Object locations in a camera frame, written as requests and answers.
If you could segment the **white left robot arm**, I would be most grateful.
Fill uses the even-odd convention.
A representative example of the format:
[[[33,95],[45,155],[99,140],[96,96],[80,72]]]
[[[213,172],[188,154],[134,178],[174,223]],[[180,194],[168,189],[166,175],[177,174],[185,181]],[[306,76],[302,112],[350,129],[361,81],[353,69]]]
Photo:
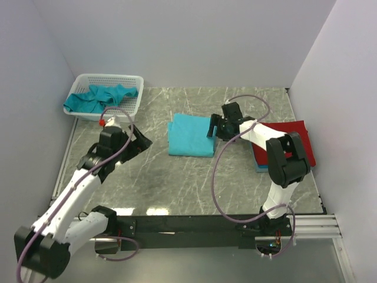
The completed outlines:
[[[136,126],[130,125],[129,129],[126,133],[121,126],[104,126],[99,141],[80,158],[69,184],[51,207],[31,227],[22,226],[16,231],[18,282],[22,282],[22,268],[56,279],[73,254],[97,235],[115,239],[116,245],[125,240],[116,211],[104,206],[95,207],[78,224],[71,223],[117,163],[123,164],[151,146],[151,140]]]

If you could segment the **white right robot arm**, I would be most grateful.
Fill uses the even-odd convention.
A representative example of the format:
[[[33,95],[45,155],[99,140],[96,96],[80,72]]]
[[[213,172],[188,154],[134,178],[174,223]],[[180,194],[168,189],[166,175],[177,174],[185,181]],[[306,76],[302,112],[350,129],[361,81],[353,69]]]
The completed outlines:
[[[272,181],[266,201],[260,212],[246,220],[238,220],[226,215],[217,203],[214,192],[213,169],[211,177],[211,196],[220,214],[238,224],[257,222],[259,230],[272,235],[288,224],[286,216],[290,210],[289,202],[298,184],[310,172],[310,163],[300,135],[297,132],[285,133],[265,126],[251,118],[231,119],[212,114],[207,137],[213,134],[226,140],[226,146],[241,138],[262,148],[267,153],[268,174]]]

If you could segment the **light blue t-shirt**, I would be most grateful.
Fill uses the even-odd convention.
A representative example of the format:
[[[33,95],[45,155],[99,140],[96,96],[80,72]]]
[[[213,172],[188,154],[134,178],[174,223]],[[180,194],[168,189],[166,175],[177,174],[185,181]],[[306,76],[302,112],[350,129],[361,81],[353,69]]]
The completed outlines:
[[[213,157],[216,137],[207,137],[209,117],[176,113],[167,124],[170,156]]]

